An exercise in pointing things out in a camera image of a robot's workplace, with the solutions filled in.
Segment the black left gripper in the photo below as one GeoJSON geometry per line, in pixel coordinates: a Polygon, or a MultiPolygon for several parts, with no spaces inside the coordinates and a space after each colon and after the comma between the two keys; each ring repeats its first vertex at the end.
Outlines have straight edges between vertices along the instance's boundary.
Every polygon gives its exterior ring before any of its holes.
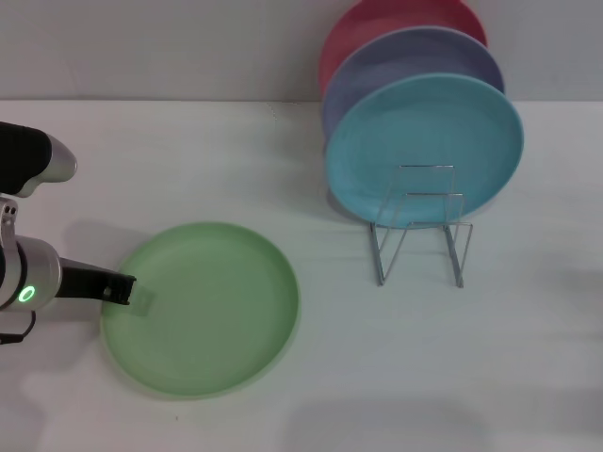
{"type": "Polygon", "coordinates": [[[130,304],[137,279],[101,268],[64,266],[58,299],[98,299],[122,306],[130,304]]]}

